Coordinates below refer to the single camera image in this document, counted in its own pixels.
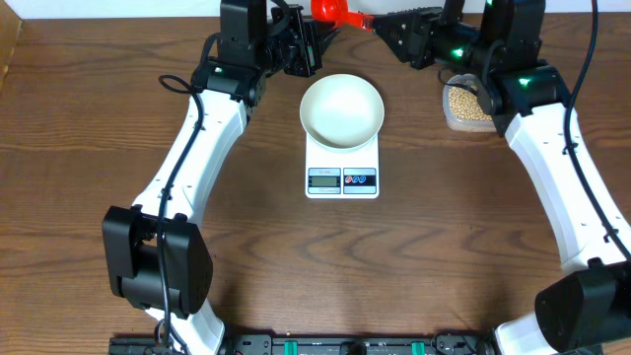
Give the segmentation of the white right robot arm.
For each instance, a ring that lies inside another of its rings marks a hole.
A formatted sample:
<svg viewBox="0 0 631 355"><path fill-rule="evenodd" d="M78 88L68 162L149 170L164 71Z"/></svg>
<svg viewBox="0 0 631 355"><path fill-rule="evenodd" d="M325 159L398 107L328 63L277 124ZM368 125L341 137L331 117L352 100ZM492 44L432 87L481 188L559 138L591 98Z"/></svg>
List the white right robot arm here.
<svg viewBox="0 0 631 355"><path fill-rule="evenodd" d="M630 335L630 227L582 137L558 70L539 56L543 0L490 0L479 27L463 5L377 15L372 30L413 68L442 63L475 78L475 95L533 182L556 239L563 277L533 311L497 326L481 354L594 353Z"/></svg>

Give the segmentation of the red plastic measuring scoop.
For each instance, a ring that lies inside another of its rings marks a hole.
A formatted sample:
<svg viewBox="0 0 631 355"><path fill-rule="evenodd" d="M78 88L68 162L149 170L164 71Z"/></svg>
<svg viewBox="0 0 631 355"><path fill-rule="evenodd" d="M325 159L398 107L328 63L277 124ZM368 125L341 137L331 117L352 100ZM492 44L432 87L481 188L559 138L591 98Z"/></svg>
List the red plastic measuring scoop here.
<svg viewBox="0 0 631 355"><path fill-rule="evenodd" d="M336 28L347 25L367 32L373 29L374 17L350 12L346 0L312 0L311 12L316 21L334 24Z"/></svg>

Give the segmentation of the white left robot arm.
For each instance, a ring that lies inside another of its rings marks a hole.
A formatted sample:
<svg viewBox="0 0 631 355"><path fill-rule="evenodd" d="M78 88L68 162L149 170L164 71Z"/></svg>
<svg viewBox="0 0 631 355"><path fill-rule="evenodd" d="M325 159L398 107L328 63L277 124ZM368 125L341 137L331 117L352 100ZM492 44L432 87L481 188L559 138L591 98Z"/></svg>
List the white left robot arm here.
<svg viewBox="0 0 631 355"><path fill-rule="evenodd" d="M112 293L157 322L150 338L113 339L113 354L221 351L225 326L207 299L213 261L200 232L207 200L268 78L311 77L338 32L283 1L225 1L220 20L189 80L159 79L189 99L164 162L130 207L110 207L103 220Z"/></svg>

